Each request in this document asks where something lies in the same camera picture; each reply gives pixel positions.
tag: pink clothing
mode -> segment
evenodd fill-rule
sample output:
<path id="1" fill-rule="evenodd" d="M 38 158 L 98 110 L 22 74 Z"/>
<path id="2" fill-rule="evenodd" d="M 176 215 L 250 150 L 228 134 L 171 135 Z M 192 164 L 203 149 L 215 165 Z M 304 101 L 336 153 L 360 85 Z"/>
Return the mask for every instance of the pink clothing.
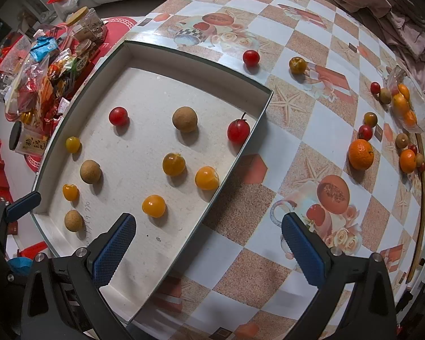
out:
<path id="1" fill-rule="evenodd" d="M 359 15 L 365 26 L 405 63 L 425 92 L 425 21 L 409 0 L 334 0 Z"/>

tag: wooden stick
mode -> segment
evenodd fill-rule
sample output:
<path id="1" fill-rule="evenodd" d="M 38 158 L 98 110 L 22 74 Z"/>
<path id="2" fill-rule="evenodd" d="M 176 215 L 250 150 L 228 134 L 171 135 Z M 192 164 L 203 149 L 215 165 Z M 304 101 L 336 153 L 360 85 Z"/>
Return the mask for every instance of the wooden stick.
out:
<path id="1" fill-rule="evenodd" d="M 417 147 L 419 153 L 425 156 L 423 150 L 423 142 L 420 134 L 416 134 Z M 417 264 L 419 263 L 420 253 L 422 252 L 422 241 L 423 241 L 423 231 L 425 230 L 425 171 L 420 175 L 420 182 L 422 183 L 422 205 L 420 206 L 420 226 L 419 226 L 419 235 L 416 241 L 416 249 L 414 251 L 413 262 L 409 268 L 409 272 L 406 278 L 406 283 L 409 283 L 414 276 L 416 271 Z"/>

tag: blue gripper pad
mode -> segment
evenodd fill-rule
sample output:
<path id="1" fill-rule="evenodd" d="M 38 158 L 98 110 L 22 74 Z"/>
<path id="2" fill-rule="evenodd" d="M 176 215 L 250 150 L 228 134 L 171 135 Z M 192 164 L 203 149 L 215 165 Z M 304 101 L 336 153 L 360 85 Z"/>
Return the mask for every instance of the blue gripper pad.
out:
<path id="1" fill-rule="evenodd" d="M 116 233 L 102 249 L 92 267 L 92 280 L 96 288 L 107 285 L 135 236 L 137 224 L 132 215 L 123 221 Z"/>
<path id="2" fill-rule="evenodd" d="M 290 214 L 283 218 L 282 235 L 308 283 L 317 288 L 322 287 L 326 280 L 324 262 Z"/>

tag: printed tablecloth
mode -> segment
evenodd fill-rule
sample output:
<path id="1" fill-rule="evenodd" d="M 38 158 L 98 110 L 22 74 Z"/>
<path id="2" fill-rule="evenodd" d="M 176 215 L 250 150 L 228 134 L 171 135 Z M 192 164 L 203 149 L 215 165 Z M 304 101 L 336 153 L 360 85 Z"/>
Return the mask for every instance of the printed tablecloth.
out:
<path id="1" fill-rule="evenodd" d="M 383 42 L 325 0 L 168 0 L 129 37 L 218 62 L 274 91 L 246 155 L 136 317 L 141 328 L 159 339 L 282 339 L 316 293 L 281 237 L 289 210 L 329 246 L 365 258 L 380 252 L 400 298 L 422 189 L 417 172 L 406 177 L 398 166 L 402 128 L 369 91 L 397 64 L 406 69 Z M 247 49 L 261 56 L 257 70 L 243 65 Z M 294 56 L 309 62 L 304 80 L 289 71 Z M 347 150 L 368 111 L 382 141 L 371 139 L 373 165 L 356 173 Z M 327 204 L 346 188 L 346 211 L 331 213 Z M 314 204 L 324 210 L 321 226 L 306 217 Z M 323 336 L 336 329 L 351 291 L 348 284 Z"/>

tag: red fruit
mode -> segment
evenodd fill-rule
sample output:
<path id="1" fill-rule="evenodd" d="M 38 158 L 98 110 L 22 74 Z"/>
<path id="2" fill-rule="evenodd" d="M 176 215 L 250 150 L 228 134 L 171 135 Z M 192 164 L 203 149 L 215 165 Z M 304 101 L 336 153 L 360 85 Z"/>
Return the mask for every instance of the red fruit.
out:
<path id="1" fill-rule="evenodd" d="M 425 162 L 422 162 L 422 164 L 417 168 L 417 170 L 419 170 L 419 172 L 424 172 L 425 171 Z"/>
<path id="2" fill-rule="evenodd" d="M 370 125 L 361 125 L 358 135 L 360 139 L 369 141 L 373 137 L 373 129 Z"/>
<path id="3" fill-rule="evenodd" d="M 260 61 L 260 54 L 257 51 L 247 50 L 243 54 L 244 64 L 248 67 L 254 67 Z"/>
<path id="4" fill-rule="evenodd" d="M 326 212 L 319 204 L 313 204 L 305 214 L 307 218 L 315 222 L 315 225 L 321 226 L 326 218 Z"/>
<path id="5" fill-rule="evenodd" d="M 242 144 L 246 141 L 250 134 L 250 126 L 247 120 L 244 119 L 245 112 L 242 118 L 236 119 L 228 126 L 227 136 L 233 143 Z"/>
<path id="6" fill-rule="evenodd" d="M 408 149 L 411 150 L 412 152 L 414 152 L 414 154 L 417 154 L 418 150 L 417 150 L 417 146 L 413 145 L 412 143 L 410 143 L 408 145 Z"/>
<path id="7" fill-rule="evenodd" d="M 374 95 L 379 94 L 379 92 L 381 92 L 381 86 L 379 85 L 379 83 L 374 81 L 372 84 L 370 84 L 370 92 L 372 92 L 372 94 Z"/>
<path id="8" fill-rule="evenodd" d="M 109 121 L 112 125 L 123 126 L 128 121 L 128 114 L 124 107 L 115 107 L 109 114 Z"/>

